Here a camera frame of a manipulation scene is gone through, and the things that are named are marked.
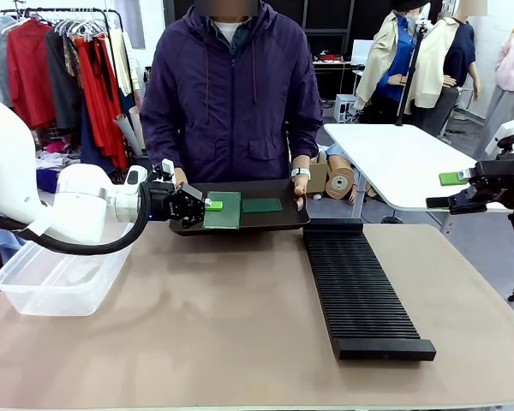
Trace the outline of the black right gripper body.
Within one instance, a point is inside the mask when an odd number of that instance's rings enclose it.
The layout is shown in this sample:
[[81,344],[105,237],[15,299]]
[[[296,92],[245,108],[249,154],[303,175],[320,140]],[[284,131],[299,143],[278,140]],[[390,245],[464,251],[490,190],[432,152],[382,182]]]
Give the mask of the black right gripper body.
[[484,204],[496,202],[514,210],[514,152],[477,162],[470,185],[475,191],[473,200]]

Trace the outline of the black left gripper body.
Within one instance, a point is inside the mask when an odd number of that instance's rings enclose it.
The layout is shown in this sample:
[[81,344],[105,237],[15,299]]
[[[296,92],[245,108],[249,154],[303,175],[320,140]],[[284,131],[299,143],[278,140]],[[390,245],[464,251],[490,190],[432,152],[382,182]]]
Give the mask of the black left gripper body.
[[170,182],[149,182],[147,187],[150,194],[148,219],[157,222],[178,221],[179,215],[174,208],[175,185]]

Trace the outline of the person's left hand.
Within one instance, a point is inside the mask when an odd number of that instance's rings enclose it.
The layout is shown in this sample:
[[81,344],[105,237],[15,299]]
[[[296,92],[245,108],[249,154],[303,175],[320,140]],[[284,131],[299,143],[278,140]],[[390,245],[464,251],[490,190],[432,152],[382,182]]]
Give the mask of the person's left hand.
[[305,207],[309,176],[305,174],[300,174],[295,176],[292,179],[292,181],[294,184],[294,196],[296,207],[298,211],[301,211]]

